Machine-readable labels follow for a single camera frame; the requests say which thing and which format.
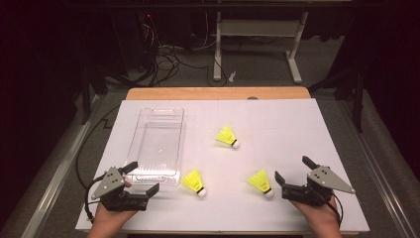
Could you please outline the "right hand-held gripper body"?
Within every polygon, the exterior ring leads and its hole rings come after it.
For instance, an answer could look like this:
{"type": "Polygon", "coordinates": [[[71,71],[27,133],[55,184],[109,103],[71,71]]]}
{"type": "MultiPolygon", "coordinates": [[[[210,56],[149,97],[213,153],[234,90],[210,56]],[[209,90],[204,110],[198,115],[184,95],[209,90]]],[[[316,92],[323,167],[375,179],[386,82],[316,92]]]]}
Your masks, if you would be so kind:
{"type": "Polygon", "coordinates": [[[355,194],[356,191],[329,167],[319,166],[307,174],[307,184],[295,185],[281,179],[281,195],[284,199],[310,206],[321,206],[330,201],[334,190],[355,194]]]}

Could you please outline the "clear plastic container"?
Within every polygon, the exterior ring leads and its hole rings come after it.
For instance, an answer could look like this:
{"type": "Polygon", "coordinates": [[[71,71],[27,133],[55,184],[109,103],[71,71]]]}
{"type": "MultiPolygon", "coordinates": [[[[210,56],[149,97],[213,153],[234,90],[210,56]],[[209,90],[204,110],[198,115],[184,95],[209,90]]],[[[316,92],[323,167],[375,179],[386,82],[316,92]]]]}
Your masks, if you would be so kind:
{"type": "Polygon", "coordinates": [[[138,166],[127,174],[133,184],[179,184],[182,108],[143,108],[128,154],[138,166]]]}

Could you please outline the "wooden table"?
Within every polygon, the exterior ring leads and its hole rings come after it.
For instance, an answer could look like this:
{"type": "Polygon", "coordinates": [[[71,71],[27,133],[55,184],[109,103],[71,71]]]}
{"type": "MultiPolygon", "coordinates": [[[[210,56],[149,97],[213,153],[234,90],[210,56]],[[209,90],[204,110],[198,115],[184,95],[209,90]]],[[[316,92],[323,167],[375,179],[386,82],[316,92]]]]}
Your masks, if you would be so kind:
{"type": "Polygon", "coordinates": [[[132,88],[127,100],[309,99],[302,86],[132,88]]]}

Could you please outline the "white metal stand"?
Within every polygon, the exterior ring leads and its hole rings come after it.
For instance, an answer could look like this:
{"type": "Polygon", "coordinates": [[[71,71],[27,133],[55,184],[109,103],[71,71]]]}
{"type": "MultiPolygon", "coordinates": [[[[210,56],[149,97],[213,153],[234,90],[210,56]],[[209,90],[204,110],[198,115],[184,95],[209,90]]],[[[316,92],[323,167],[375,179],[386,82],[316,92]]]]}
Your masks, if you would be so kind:
{"type": "Polygon", "coordinates": [[[221,40],[223,36],[238,37],[277,37],[292,38],[293,46],[290,51],[285,52],[288,66],[296,84],[302,82],[302,78],[295,60],[295,55],[306,25],[308,13],[303,12],[299,20],[238,20],[223,19],[221,13],[217,13],[216,20],[216,42],[213,67],[213,79],[222,79],[222,51],[221,40]]]}

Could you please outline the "dark equipment rack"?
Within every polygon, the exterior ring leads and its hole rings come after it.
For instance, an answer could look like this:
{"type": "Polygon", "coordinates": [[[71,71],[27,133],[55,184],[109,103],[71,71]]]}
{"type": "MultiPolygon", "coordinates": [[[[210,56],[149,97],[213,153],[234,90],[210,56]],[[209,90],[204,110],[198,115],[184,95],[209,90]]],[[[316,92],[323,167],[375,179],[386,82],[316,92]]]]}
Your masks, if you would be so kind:
{"type": "Polygon", "coordinates": [[[116,13],[113,24],[126,68],[147,68],[144,34],[138,16],[135,13],[116,13]]]}

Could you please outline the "person's left hand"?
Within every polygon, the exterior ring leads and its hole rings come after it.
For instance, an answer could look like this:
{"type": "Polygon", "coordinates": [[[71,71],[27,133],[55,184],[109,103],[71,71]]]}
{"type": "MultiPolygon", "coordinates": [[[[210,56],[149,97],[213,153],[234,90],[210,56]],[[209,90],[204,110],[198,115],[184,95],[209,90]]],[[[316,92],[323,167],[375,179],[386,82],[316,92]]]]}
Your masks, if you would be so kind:
{"type": "Polygon", "coordinates": [[[96,208],[95,218],[86,238],[114,238],[136,211],[108,211],[102,203],[96,208]]]}

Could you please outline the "person's right hand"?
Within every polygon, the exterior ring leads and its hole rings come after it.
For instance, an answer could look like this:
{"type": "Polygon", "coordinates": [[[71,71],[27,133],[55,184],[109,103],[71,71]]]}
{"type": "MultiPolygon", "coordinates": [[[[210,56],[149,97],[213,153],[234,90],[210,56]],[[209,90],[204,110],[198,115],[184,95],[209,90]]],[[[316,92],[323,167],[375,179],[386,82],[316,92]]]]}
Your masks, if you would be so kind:
{"type": "Polygon", "coordinates": [[[315,238],[342,238],[337,214],[334,212],[337,208],[334,198],[330,199],[330,206],[310,206],[293,200],[291,203],[303,214],[315,238]]]}

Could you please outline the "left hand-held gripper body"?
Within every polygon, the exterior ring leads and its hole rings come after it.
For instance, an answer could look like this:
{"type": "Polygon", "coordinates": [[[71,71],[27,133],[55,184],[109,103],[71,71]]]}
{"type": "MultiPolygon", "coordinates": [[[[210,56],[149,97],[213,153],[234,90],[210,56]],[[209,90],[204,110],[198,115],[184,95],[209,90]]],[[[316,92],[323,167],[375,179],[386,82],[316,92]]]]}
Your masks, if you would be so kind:
{"type": "Polygon", "coordinates": [[[120,168],[111,167],[100,179],[91,195],[98,199],[108,211],[146,211],[149,198],[146,194],[130,194],[125,191],[125,178],[120,168]]]}

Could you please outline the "black metal stand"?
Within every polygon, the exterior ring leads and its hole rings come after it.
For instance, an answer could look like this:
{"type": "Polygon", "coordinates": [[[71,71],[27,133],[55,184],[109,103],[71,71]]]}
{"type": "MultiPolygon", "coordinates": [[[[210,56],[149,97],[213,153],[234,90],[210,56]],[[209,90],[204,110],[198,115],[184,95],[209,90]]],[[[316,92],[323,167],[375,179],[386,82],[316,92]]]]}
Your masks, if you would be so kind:
{"type": "Polygon", "coordinates": [[[335,88],[334,97],[338,100],[353,99],[352,119],[361,133],[364,95],[364,72],[356,67],[345,68],[308,87],[310,93],[318,89],[335,88]]]}
{"type": "Polygon", "coordinates": [[[106,95],[108,92],[105,74],[99,65],[85,65],[81,72],[82,125],[87,123],[91,114],[90,89],[93,89],[97,95],[106,95]]]}

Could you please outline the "aluminium floor rail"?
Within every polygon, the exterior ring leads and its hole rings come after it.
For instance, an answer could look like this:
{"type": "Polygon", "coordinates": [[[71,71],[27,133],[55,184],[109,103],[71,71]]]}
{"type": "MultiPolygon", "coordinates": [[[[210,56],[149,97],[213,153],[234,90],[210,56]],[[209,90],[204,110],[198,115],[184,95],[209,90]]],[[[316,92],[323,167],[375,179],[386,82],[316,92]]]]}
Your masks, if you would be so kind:
{"type": "Polygon", "coordinates": [[[370,172],[370,175],[378,189],[378,193],[380,194],[387,212],[390,215],[394,225],[396,226],[401,238],[420,238],[420,234],[415,232],[412,223],[409,221],[405,211],[403,210],[403,207],[401,206],[399,198],[392,190],[388,182],[387,175],[382,171],[379,163],[376,161],[376,156],[370,149],[367,139],[356,128],[353,122],[350,107],[345,101],[339,101],[338,105],[342,110],[346,120],[348,121],[348,124],[353,130],[353,133],[358,140],[359,146],[362,148],[367,169],[370,172]]]}
{"type": "Polygon", "coordinates": [[[41,230],[43,229],[53,206],[59,197],[63,185],[68,177],[72,163],[74,162],[77,154],[81,150],[81,145],[87,137],[88,130],[92,124],[92,117],[96,114],[98,108],[103,102],[103,97],[95,95],[90,102],[91,114],[87,117],[84,125],[81,125],[77,131],[74,141],[66,154],[63,156],[61,162],[57,166],[50,183],[45,189],[45,192],[35,209],[26,229],[24,230],[21,238],[38,238],[41,230]]]}

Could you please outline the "yellow plastic shuttlecock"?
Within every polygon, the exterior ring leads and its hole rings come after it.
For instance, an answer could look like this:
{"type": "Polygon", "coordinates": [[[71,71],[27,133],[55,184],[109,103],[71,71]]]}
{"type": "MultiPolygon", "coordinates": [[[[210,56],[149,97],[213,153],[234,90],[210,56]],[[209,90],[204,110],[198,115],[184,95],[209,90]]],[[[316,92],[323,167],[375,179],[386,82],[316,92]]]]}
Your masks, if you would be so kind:
{"type": "Polygon", "coordinates": [[[267,198],[273,197],[273,191],[269,184],[265,170],[260,170],[256,174],[247,179],[247,182],[254,188],[258,189],[267,198]]]}
{"type": "Polygon", "coordinates": [[[199,197],[205,197],[207,194],[207,190],[202,183],[200,173],[197,169],[192,170],[182,178],[181,183],[193,190],[199,197]]]}
{"type": "Polygon", "coordinates": [[[240,147],[238,139],[235,137],[232,129],[229,126],[224,126],[216,136],[216,140],[231,146],[234,149],[240,147]]]}

